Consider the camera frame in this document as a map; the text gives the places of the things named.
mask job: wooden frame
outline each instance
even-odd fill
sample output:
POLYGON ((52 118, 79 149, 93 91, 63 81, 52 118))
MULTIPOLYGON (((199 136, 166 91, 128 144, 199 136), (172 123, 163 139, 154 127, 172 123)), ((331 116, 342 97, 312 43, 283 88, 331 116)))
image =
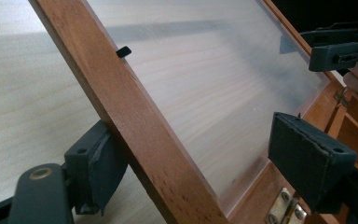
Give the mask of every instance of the wooden frame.
MULTIPOLYGON (((252 166, 252 174, 245 174, 231 192, 218 198, 130 67, 116 55, 117 46, 88 3, 30 2, 167 222, 258 223, 264 219, 277 192, 289 186, 266 154, 252 166)), ((310 54, 310 47, 279 10, 269 0, 264 2, 310 54)), ((334 103, 334 94, 343 87, 331 74, 327 76, 332 81, 304 119, 321 130, 346 136, 334 117, 347 111, 334 103)))

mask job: light wood surface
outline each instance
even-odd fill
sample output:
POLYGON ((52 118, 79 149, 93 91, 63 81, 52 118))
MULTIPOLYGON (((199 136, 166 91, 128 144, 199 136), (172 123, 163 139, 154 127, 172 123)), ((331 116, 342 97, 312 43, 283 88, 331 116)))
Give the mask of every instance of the light wood surface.
MULTIPOLYGON (((257 1, 89 2, 217 195, 267 147, 273 111, 325 85, 257 1)), ((97 119, 29 3, 0 1, 0 201, 97 119)), ((164 222, 131 170, 107 209, 80 220, 164 222)))

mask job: transparent panel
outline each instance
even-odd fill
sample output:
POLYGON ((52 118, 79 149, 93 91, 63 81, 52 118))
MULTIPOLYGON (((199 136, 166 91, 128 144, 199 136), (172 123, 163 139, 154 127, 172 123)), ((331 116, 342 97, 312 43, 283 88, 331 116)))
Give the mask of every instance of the transparent panel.
MULTIPOLYGON (((267 148, 272 113, 327 82, 255 0, 89 2, 218 195, 267 148)), ((0 0, 0 201, 97 120, 28 1, 0 0)), ((78 220, 163 222, 131 170, 107 209, 78 220)))

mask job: wooden table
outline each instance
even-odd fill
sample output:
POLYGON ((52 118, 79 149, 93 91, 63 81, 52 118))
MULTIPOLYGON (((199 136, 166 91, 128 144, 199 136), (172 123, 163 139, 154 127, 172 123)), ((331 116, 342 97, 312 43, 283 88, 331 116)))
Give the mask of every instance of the wooden table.
MULTIPOLYGON (((89 3, 217 196, 267 148, 272 113, 304 113, 327 83, 261 2, 89 3)), ((0 1, 0 201, 98 119, 30 4, 0 1)), ((164 222, 131 168, 104 217, 77 219, 164 222)))

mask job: small black clip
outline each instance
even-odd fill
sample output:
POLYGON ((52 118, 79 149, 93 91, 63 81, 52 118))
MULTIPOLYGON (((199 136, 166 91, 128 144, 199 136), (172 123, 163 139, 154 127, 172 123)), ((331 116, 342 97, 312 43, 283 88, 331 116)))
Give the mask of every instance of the small black clip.
POLYGON ((118 51, 116 51, 116 54, 119 58, 124 58, 127 55, 131 54, 132 51, 129 47, 125 46, 122 49, 119 49, 118 51))

